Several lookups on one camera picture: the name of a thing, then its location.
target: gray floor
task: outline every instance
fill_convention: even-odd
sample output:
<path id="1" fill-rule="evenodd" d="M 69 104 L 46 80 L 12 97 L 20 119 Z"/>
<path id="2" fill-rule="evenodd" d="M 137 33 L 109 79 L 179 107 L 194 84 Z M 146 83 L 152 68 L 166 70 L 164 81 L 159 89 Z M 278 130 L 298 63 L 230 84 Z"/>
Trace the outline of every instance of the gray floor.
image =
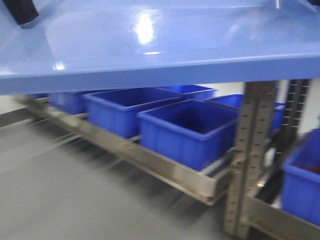
<path id="1" fill-rule="evenodd" d="M 1 240 L 232 239 L 224 198 L 207 207 L 46 120 L 0 128 L 0 182 Z"/>

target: storage rack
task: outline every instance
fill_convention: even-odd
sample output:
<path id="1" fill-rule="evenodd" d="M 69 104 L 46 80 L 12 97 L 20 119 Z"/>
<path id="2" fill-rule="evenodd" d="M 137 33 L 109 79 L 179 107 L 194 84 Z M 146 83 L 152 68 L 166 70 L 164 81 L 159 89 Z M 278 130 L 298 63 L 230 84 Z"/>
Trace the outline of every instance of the storage rack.
<path id="1" fill-rule="evenodd" d="M 208 206 L 226 194 L 231 180 L 229 164 L 234 155 L 234 148 L 204 170 L 196 171 L 139 145 L 139 136 L 125 139 L 89 123 L 84 119 L 85 114 L 71 115 L 49 105 L 44 99 L 34 99 L 27 95 L 18 96 L 16 99 L 37 116 L 119 155 L 139 169 Z"/>

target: metal bar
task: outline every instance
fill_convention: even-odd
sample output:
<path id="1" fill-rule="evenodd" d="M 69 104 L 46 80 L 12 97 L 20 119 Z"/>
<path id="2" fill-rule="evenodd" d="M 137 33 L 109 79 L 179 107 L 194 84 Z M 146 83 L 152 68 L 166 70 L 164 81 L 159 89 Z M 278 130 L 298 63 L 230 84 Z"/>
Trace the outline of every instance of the metal bar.
<path id="1" fill-rule="evenodd" d="M 209 206 L 226 193 L 232 177 L 229 167 L 219 170 L 214 176 L 208 176 L 44 102 L 25 96 L 20 102 L 38 116 L 48 118 L 89 142 L 122 156 L 130 164 Z"/>
<path id="2" fill-rule="evenodd" d="M 24 120 L 32 119 L 35 115 L 25 108 L 6 112 L 0 115 L 0 128 L 15 124 Z"/>
<path id="3" fill-rule="evenodd" d="M 289 82 L 284 118 L 277 146 L 279 154 L 294 142 L 297 137 L 309 85 L 310 79 L 295 79 Z"/>
<path id="4" fill-rule="evenodd" d="M 247 197 L 248 223 L 278 240 L 316 240 L 320 227 L 254 197 Z"/>
<path id="5" fill-rule="evenodd" d="M 239 224 L 239 214 L 242 206 L 243 182 L 246 177 L 257 103 L 260 97 L 261 82 L 247 82 L 244 88 L 243 105 L 240 111 L 236 136 L 236 154 L 231 163 L 233 180 L 228 190 L 223 230 L 229 235 L 236 235 Z"/>
<path id="6" fill-rule="evenodd" d="M 282 162 L 294 148 L 308 137 L 306 134 L 293 145 L 288 146 L 278 161 L 265 172 L 245 201 L 247 202 L 247 224 L 278 240 L 313 240 L 319 239 L 320 227 L 286 211 L 273 207 L 278 198 L 282 182 Z"/>
<path id="7" fill-rule="evenodd" d="M 257 115 L 252 133 L 252 143 L 248 164 L 245 169 L 246 177 L 243 184 L 243 196 L 245 197 L 255 186 L 264 169 L 261 168 L 265 158 L 266 139 L 270 134 L 270 125 L 273 118 L 277 95 L 277 81 L 263 82 L 260 89 L 260 98 L 257 105 Z M 243 201 L 240 207 L 239 224 L 236 236 L 241 239 L 248 237 L 250 226 L 247 224 L 247 203 Z"/>

